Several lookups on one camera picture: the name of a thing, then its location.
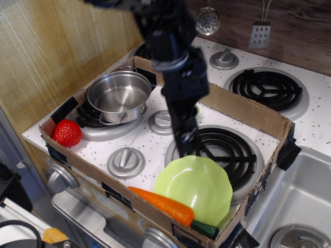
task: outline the orange carrot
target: orange carrot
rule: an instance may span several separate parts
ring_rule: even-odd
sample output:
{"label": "orange carrot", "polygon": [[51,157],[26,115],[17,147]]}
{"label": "orange carrot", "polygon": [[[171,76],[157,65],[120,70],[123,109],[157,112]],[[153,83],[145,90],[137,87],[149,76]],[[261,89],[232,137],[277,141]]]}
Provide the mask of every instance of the orange carrot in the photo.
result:
{"label": "orange carrot", "polygon": [[146,190],[128,187],[130,190],[134,191],[140,197],[160,209],[161,211],[167,213],[172,218],[183,224],[184,226],[191,226],[194,219],[194,212],[188,206],[179,203],[175,200],[167,198],[162,195],[158,195]]}

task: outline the black tape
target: black tape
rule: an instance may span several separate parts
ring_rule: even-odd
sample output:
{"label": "black tape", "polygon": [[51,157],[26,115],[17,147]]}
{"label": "black tape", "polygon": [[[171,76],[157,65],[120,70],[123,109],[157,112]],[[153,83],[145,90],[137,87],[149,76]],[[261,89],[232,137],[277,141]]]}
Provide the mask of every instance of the black tape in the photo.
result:
{"label": "black tape", "polygon": [[142,74],[144,77],[146,77],[148,79],[148,81],[151,83],[152,88],[154,88],[156,86],[156,75],[155,73],[152,73],[150,71],[141,69],[136,67],[137,69],[137,73]]}
{"label": "black tape", "polygon": [[301,151],[301,148],[295,144],[295,138],[293,137],[294,127],[295,124],[292,123],[289,135],[285,140],[284,145],[280,149],[277,157],[277,165],[284,171],[286,171],[291,166],[291,164],[293,164],[294,160]]}
{"label": "black tape", "polygon": [[58,152],[57,150],[55,150],[53,147],[51,147],[49,144],[46,143],[46,147],[48,149],[49,154],[51,155],[52,159],[54,159],[55,161],[62,163],[66,166],[69,166],[69,163],[67,161],[67,157],[64,156],[62,153]]}
{"label": "black tape", "polygon": [[260,244],[253,238],[239,222],[230,236],[219,248],[254,248]]}
{"label": "black tape", "polygon": [[248,202],[247,202],[247,206],[246,206],[246,209],[245,209],[245,216],[251,210],[254,202],[256,201],[256,199],[258,197],[259,192],[261,190],[265,191],[268,177],[271,174],[271,168],[272,168],[272,161],[268,164],[268,166],[267,166],[264,174],[262,175],[261,180],[258,183],[258,185],[256,185],[255,188],[249,193]]}
{"label": "black tape", "polygon": [[172,235],[187,248],[203,248],[201,240],[171,223]]}
{"label": "black tape", "polygon": [[78,102],[74,97],[70,97],[65,103],[61,105],[52,115],[51,118],[58,124],[62,121],[66,116],[76,107],[78,106]]}
{"label": "black tape", "polygon": [[101,182],[101,185],[102,185],[102,188],[106,191],[107,197],[113,198],[113,199],[125,204],[129,208],[133,209],[131,206],[131,202],[128,198],[125,198],[124,196],[122,196],[121,193],[117,192],[116,190],[114,190],[113,188],[111,188],[110,186],[105,184],[104,182]]}

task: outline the speckled countertop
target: speckled countertop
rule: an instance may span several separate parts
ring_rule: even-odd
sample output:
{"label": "speckled countertop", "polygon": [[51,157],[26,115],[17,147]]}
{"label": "speckled countertop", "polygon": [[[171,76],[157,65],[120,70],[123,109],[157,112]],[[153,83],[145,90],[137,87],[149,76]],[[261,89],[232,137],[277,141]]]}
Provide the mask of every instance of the speckled countertop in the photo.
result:
{"label": "speckled countertop", "polygon": [[[213,67],[208,67],[208,80],[220,87],[224,86],[226,80],[236,72],[247,68],[268,67],[275,68],[298,78],[307,88],[309,95],[309,106],[307,111],[294,121],[296,144],[307,146],[331,156],[331,115],[328,108],[331,106],[331,77],[317,74],[302,68],[287,65],[272,59],[264,58],[238,49],[233,49],[201,38],[195,38],[194,46],[201,47],[206,58],[216,52],[221,52],[228,48],[239,58],[239,65],[235,69],[219,71]],[[124,62],[128,57],[120,59],[111,68],[102,74],[110,72],[113,68]],[[237,120],[230,118],[222,113],[211,110],[203,104],[198,104],[200,115],[198,125],[221,125],[237,130],[249,137],[261,151],[264,162],[266,163],[272,156],[277,146],[278,140],[274,137],[251,128]],[[123,147],[132,147],[140,150],[146,159],[144,171],[132,179],[120,180],[124,185],[135,186],[149,191],[153,190],[157,175],[164,168],[164,154],[169,144],[173,141],[172,136],[155,135],[148,127],[149,117],[158,110],[167,109],[165,99],[160,97],[160,86],[158,86],[148,100],[148,110],[141,124],[129,134],[112,141],[91,142],[82,140],[79,144],[71,147],[70,150],[81,156],[87,162],[108,172],[107,162],[109,156],[116,150]],[[45,122],[51,113],[42,120],[34,124],[23,133],[23,137],[45,153],[48,153],[45,143],[40,136],[38,126]]]}

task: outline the yellow object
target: yellow object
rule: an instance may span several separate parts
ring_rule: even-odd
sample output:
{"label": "yellow object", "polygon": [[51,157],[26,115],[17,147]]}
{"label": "yellow object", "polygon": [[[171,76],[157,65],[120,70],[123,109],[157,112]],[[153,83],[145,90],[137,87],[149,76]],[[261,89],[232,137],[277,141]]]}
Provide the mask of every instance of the yellow object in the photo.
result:
{"label": "yellow object", "polygon": [[217,226],[230,210],[233,191],[228,174],[212,159],[186,156],[159,174],[154,193],[192,208],[195,220]]}
{"label": "yellow object", "polygon": [[42,241],[46,242],[48,244],[53,244],[61,241],[67,240],[67,236],[63,234],[61,231],[59,231],[56,228],[48,228],[45,230],[45,233],[43,234]]}

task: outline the strainer ladle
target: strainer ladle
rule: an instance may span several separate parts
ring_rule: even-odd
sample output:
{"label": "strainer ladle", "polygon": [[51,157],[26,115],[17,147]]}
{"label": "strainer ladle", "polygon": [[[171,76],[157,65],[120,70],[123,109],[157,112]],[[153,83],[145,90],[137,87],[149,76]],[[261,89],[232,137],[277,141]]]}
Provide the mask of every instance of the strainer ladle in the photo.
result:
{"label": "strainer ladle", "polygon": [[221,16],[212,7],[212,0],[208,0],[208,7],[200,9],[195,17],[195,28],[202,35],[212,35],[220,25]]}

